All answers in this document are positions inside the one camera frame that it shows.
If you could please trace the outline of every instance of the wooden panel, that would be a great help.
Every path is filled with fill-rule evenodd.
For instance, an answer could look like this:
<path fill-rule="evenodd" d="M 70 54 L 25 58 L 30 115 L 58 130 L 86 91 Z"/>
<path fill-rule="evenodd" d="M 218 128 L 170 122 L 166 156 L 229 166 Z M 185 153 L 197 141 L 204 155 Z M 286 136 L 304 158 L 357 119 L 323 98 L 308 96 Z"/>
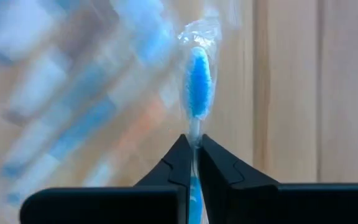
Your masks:
<path fill-rule="evenodd" d="M 358 182 L 358 1 L 323 2 L 321 180 Z"/>
<path fill-rule="evenodd" d="M 257 9 L 254 159 L 279 181 L 312 182 L 317 164 L 317 1 L 261 1 Z"/>
<path fill-rule="evenodd" d="M 207 132 L 252 164 L 254 1 L 237 3 L 242 25 L 237 30 L 223 30 L 218 84 Z"/>

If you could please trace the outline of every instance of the blurred background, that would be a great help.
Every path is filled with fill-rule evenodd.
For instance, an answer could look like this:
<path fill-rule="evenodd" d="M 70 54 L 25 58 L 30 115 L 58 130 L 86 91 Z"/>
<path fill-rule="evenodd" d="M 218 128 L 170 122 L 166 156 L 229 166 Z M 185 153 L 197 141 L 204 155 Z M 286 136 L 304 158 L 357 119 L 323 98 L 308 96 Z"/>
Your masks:
<path fill-rule="evenodd" d="M 187 132 L 177 37 L 202 18 L 221 35 L 204 131 L 280 182 L 358 182 L 358 1 L 0 0 L 0 223 L 156 165 Z"/>

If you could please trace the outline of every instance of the plastic wrapper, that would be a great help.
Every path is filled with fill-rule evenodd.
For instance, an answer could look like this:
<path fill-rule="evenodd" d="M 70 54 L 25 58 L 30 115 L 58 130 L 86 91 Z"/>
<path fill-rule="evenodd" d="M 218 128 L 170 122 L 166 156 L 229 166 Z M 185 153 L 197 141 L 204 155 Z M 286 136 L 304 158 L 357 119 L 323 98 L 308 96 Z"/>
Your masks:
<path fill-rule="evenodd" d="M 31 17 L 3 22 L 27 5 L 47 18 L 22 33 L 34 41 L 0 38 L 0 60 L 15 62 L 0 69 L 0 223 L 47 187 L 135 184 L 188 131 L 189 50 L 206 50 L 213 88 L 218 76 L 219 11 L 184 26 L 163 0 L 15 0 L 0 33 Z"/>
<path fill-rule="evenodd" d="M 211 104 L 209 105 L 208 110 L 211 109 L 214 101 L 214 92 L 216 87 L 216 81 L 218 78 L 218 65 L 219 65 L 219 45 L 222 40 L 221 33 L 221 23 L 219 20 L 219 16 L 217 14 L 207 14 L 204 18 L 194 21 L 185 26 L 184 31 L 178 36 L 181 51 L 184 58 L 187 58 L 188 61 L 191 49 L 193 47 L 202 47 L 208 56 L 209 61 L 209 71 L 212 79 L 212 99 Z M 183 64 L 183 75 L 188 69 L 188 64 Z M 185 85 L 183 75 L 179 78 L 179 82 L 181 82 L 181 92 L 184 93 Z M 183 98 L 183 94 L 181 94 L 181 105 L 185 105 L 185 99 Z M 182 107 L 182 114 L 186 114 L 186 108 Z M 205 117 L 205 120 L 201 123 L 201 132 L 205 132 L 205 126 L 208 123 L 208 115 Z"/>

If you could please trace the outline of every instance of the wood grain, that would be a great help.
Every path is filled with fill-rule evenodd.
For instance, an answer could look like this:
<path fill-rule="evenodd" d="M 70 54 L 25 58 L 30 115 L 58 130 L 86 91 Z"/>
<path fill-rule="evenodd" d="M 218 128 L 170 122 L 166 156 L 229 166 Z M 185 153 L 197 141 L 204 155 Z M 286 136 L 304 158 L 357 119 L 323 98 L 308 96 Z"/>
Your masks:
<path fill-rule="evenodd" d="M 358 1 L 323 2 L 321 180 L 358 182 Z"/>
<path fill-rule="evenodd" d="M 313 182 L 317 178 L 317 1 L 262 1 L 259 6 L 255 139 L 261 152 L 256 160 L 279 181 Z"/>
<path fill-rule="evenodd" d="M 254 108 L 254 1 L 238 1 L 240 29 L 223 30 L 218 84 L 207 133 L 252 164 Z"/>

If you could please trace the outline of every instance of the clear plastic wrap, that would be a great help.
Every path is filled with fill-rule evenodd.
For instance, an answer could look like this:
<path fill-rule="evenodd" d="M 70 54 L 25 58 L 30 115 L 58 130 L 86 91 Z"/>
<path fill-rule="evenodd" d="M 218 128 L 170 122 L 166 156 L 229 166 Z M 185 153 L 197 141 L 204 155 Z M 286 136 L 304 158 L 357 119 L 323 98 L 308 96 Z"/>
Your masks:
<path fill-rule="evenodd" d="M 222 41 L 215 7 L 183 26 L 168 0 L 16 1 L 5 11 L 36 4 L 49 20 L 29 45 L 0 41 L 15 62 L 0 69 L 0 223 L 40 189 L 136 183 L 188 132 L 190 49 L 205 49 L 214 91 Z"/>
<path fill-rule="evenodd" d="M 185 26 L 184 31 L 178 36 L 182 54 L 185 58 L 189 59 L 191 54 L 191 49 L 193 47 L 202 47 L 208 56 L 209 61 L 209 72 L 212 79 L 212 99 L 211 104 L 208 107 L 208 111 L 211 109 L 214 101 L 214 91 L 216 87 L 216 82 L 218 79 L 218 65 L 219 65 L 219 45 L 222 40 L 221 33 L 221 22 L 217 14 L 207 15 L 204 18 L 194 21 Z M 183 74 L 185 74 L 188 69 L 188 65 L 184 64 Z M 181 92 L 184 93 L 184 78 L 180 77 L 181 81 Z M 182 105 L 185 105 L 185 99 L 183 94 L 181 95 Z M 208 116 L 206 120 L 203 121 L 202 126 L 206 125 L 208 122 Z"/>

